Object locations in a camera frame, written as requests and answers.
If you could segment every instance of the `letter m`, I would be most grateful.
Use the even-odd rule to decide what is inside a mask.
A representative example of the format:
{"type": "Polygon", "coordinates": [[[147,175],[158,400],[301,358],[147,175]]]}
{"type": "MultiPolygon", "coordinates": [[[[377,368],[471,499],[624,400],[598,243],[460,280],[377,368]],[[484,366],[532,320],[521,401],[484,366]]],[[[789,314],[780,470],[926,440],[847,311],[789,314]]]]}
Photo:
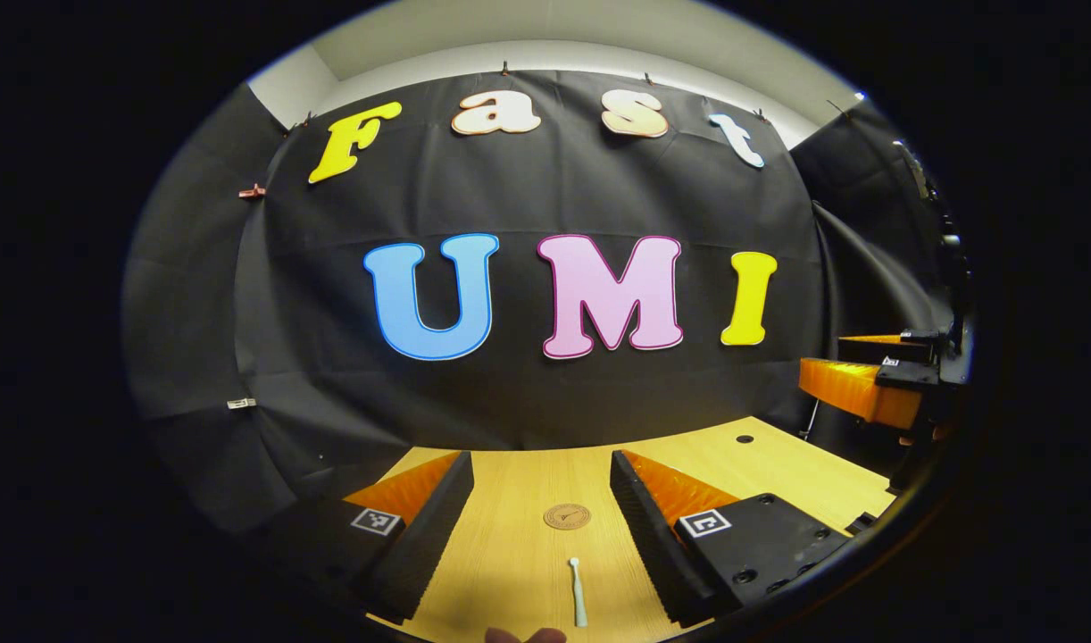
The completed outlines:
{"type": "Polygon", "coordinates": [[[553,265],[553,336],[542,345],[548,357],[571,359],[594,350],[594,338],[583,326],[583,308],[610,350],[621,345],[635,309],[632,346],[655,350],[681,343],[684,331],[676,325],[675,296],[681,245],[675,239],[636,241],[620,279],[585,235],[546,237],[538,253],[553,265]]]}

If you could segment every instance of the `finger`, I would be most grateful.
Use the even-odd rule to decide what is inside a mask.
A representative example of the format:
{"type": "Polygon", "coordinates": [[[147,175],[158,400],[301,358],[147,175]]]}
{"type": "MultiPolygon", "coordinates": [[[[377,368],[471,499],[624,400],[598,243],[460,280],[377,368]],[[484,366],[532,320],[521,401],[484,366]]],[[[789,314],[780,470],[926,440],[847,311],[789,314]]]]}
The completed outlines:
{"type": "Polygon", "coordinates": [[[543,627],[535,631],[526,643],[565,643],[565,632],[554,630],[552,627],[543,627]]]}
{"type": "Polygon", "coordinates": [[[521,643],[521,641],[516,635],[509,634],[508,631],[491,627],[485,630],[484,643],[521,643]]]}

